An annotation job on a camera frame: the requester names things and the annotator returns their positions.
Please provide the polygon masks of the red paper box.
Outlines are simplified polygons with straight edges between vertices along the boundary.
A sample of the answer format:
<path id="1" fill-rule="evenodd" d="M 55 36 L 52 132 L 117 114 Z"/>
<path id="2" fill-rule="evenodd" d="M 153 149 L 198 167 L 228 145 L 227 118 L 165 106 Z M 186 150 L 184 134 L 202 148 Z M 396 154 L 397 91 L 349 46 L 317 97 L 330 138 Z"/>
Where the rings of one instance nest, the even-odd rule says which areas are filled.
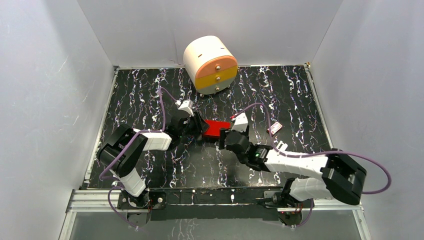
<path id="1" fill-rule="evenodd" d="M 202 133 L 202 137 L 207 139 L 219 139 L 221 130 L 227 130 L 231 127 L 228 121 L 205 120 L 206 130 Z"/>

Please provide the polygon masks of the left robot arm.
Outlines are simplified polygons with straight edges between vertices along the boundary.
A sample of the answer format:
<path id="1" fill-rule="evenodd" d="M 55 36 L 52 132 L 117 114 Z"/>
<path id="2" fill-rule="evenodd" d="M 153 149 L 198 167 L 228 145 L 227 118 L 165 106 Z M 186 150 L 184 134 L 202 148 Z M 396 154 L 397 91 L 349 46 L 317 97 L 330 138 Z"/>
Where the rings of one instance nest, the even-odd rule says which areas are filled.
<path id="1" fill-rule="evenodd" d="M 96 153 L 97 160 L 105 166 L 100 179 L 110 172 L 120 182 L 121 193 L 134 208 L 145 208 L 150 202 L 149 189 L 136 169 L 144 152 L 170 151 L 176 148 L 183 136 L 200 137 L 210 125 L 196 111 L 193 115 L 178 110 L 167 120 L 163 130 L 135 130 L 120 125 Z"/>

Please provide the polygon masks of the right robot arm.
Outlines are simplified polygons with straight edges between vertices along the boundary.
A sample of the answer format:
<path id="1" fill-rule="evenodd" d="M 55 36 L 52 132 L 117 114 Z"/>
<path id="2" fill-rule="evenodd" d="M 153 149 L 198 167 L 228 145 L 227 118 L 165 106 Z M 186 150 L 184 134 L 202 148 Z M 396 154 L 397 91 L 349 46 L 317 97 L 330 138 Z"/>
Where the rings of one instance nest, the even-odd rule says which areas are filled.
<path id="1" fill-rule="evenodd" d="M 229 129 L 221 130 L 219 147 L 233 152 L 240 163 L 254 171 L 302 176 L 287 179 L 276 205 L 295 207 L 309 199 L 334 198 L 356 206 L 361 201 L 367 171 L 335 149 L 329 154 L 308 157 L 305 153 L 286 151 L 283 143 L 277 149 L 253 144 L 246 133 Z"/>

